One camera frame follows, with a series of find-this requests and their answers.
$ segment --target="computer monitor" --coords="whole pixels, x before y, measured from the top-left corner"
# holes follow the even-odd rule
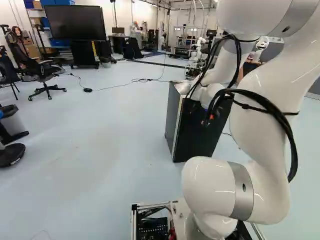
[[[125,34],[125,28],[124,27],[113,27],[112,33],[113,34]]]
[[[46,5],[54,39],[105,41],[106,30],[100,6]]]
[[[212,30],[212,29],[208,29],[207,31],[206,31],[206,36],[207,37],[215,37],[217,35],[217,31],[216,30]]]

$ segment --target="storage box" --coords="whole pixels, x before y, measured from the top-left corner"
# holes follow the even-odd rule
[[[32,4],[35,9],[42,9],[42,5],[40,1],[33,1]]]
[[[44,51],[43,47],[40,47],[39,49],[40,49],[40,52],[43,53],[43,54],[45,53],[45,51],[46,51],[47,54],[54,54],[54,53],[57,52],[57,49],[56,48],[52,48],[52,47],[46,47],[45,51]]]
[[[41,17],[31,18],[31,23],[32,23],[33,25],[36,25],[36,24],[42,25],[42,24],[41,24]]]
[[[59,40],[50,38],[50,43],[52,47],[69,47],[70,41],[69,40]]]
[[[75,5],[75,1],[73,1],[73,0],[55,0],[55,4],[57,4],[57,5]]]
[[[34,5],[32,2],[24,2],[26,9],[34,9]]]
[[[42,17],[41,18],[41,22],[42,22],[42,25],[43,25],[44,28],[49,28],[50,27],[48,18]]]
[[[56,5],[56,1],[55,0],[40,0],[41,5],[45,6],[45,5]]]
[[[33,45],[33,44],[25,45],[25,49],[27,50],[30,58],[40,58],[41,57],[41,55],[35,45]]]
[[[23,39],[23,44],[24,45],[30,45],[33,44],[34,42],[32,41],[32,39],[30,37],[24,38]]]

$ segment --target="cardboard box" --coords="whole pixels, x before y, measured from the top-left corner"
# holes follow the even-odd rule
[[[23,39],[23,44],[30,45],[30,44],[34,44],[34,42],[32,41],[32,39],[30,37],[27,37],[27,38]]]
[[[46,47],[45,51],[44,51],[43,47],[40,47],[40,51],[43,54],[45,53],[45,51],[46,51],[47,54],[54,54],[55,52],[57,52],[57,49],[56,48],[52,48],[52,47]]]
[[[31,23],[32,23],[32,25],[36,25],[36,24],[42,25],[42,23],[41,23],[41,17],[34,17],[34,18],[32,18],[32,19],[31,19]]]
[[[25,49],[27,50],[30,58],[41,58],[41,55],[35,45],[25,45]]]
[[[42,9],[42,5],[40,1],[33,1],[32,4],[35,9]]]

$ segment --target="office chair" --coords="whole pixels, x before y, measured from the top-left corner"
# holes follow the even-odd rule
[[[5,35],[5,39],[11,49],[13,57],[18,65],[25,65],[25,69],[23,69],[24,73],[31,76],[36,76],[36,81],[43,83],[43,87],[36,88],[34,90],[34,94],[31,94],[28,97],[29,101],[33,100],[34,96],[37,96],[43,92],[46,92],[48,95],[48,99],[51,100],[52,97],[50,95],[49,90],[61,90],[66,92],[66,88],[59,88],[58,85],[47,86],[46,82],[52,79],[53,77],[58,76],[65,72],[63,68],[52,66],[52,60],[45,60],[41,62],[37,62],[36,60],[29,58],[18,45],[17,36],[12,31],[8,31]]]
[[[18,100],[15,89],[20,93],[15,82],[20,81],[15,67],[13,66],[8,54],[6,52],[5,46],[0,46],[0,89],[10,85],[15,96],[15,99]]]

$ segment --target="black cable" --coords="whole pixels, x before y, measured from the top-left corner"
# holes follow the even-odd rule
[[[171,81],[162,81],[160,80],[163,76],[164,76],[164,73],[165,73],[165,68],[166,68],[166,56],[167,54],[165,53],[164,54],[164,65],[163,65],[163,69],[162,69],[162,74],[160,77],[156,78],[156,79],[151,79],[151,78],[134,78],[131,80],[131,82],[128,82],[126,84],[122,84],[122,85],[115,85],[115,86],[109,86],[109,87],[104,87],[104,88],[100,88],[100,89],[93,89],[93,91],[101,91],[101,90],[106,90],[106,89],[113,89],[113,88],[118,88],[118,87],[124,87],[124,86],[127,86],[127,85],[130,85],[130,84],[133,84],[133,83],[147,83],[147,82],[162,82],[162,83],[169,83]],[[73,73],[61,73],[62,75],[70,75],[70,76],[73,76],[75,78],[78,78],[80,79],[79,80],[79,86],[83,89],[85,89],[86,87],[85,86],[82,86],[81,84],[81,77],[77,76],[77,75],[74,75]]]
[[[201,81],[202,79],[205,77],[205,74],[207,73],[214,57],[215,57],[215,54],[216,54],[216,51],[218,49],[218,46],[220,45],[220,43],[222,41],[225,41],[225,40],[233,40],[234,43],[235,43],[235,48],[236,48],[236,57],[237,57],[237,66],[236,66],[236,70],[235,70],[235,73],[234,73],[234,76],[231,80],[231,82],[229,83],[228,85],[228,88],[232,87],[236,82],[237,82],[237,79],[238,79],[238,75],[239,75],[239,71],[240,71],[240,64],[241,64],[241,57],[242,57],[242,50],[241,50],[241,44],[240,44],[240,40],[237,39],[237,37],[233,34],[229,34],[229,35],[226,35],[224,36],[223,38],[219,39],[211,48],[211,51],[210,53],[208,54],[208,57],[207,57],[207,62],[206,62],[206,65],[204,67],[204,70],[201,74],[201,76],[199,77],[198,81],[191,87],[191,89],[189,90],[189,92],[186,94],[186,98],[188,97],[188,95],[190,94],[190,99],[193,95],[193,93],[195,92],[195,90],[197,89],[198,85],[201,85]]]
[[[222,134],[229,135],[230,137],[232,137],[232,135],[230,133],[227,133],[227,132],[223,132]]]
[[[294,135],[293,135],[290,123],[288,122],[285,115],[280,111],[280,109],[276,105],[274,105],[270,100],[268,100],[264,96],[259,95],[255,92],[244,90],[244,89],[232,89],[232,88],[222,89],[218,91],[215,94],[215,96],[212,98],[209,104],[205,119],[203,121],[204,125],[207,126],[209,124],[210,116],[212,114],[216,114],[216,111],[218,110],[218,107],[221,104],[221,102],[224,100],[224,97],[226,94],[231,95],[233,97],[234,97],[234,94],[240,94],[251,100],[256,101],[267,111],[267,113],[264,113],[264,114],[272,115],[275,118],[275,120],[280,124],[280,126],[282,127],[282,129],[284,130],[285,134],[288,137],[290,147],[291,147],[291,166],[290,166],[290,171],[287,177],[290,183],[294,179],[298,171],[297,146],[295,143],[295,139],[294,139]]]

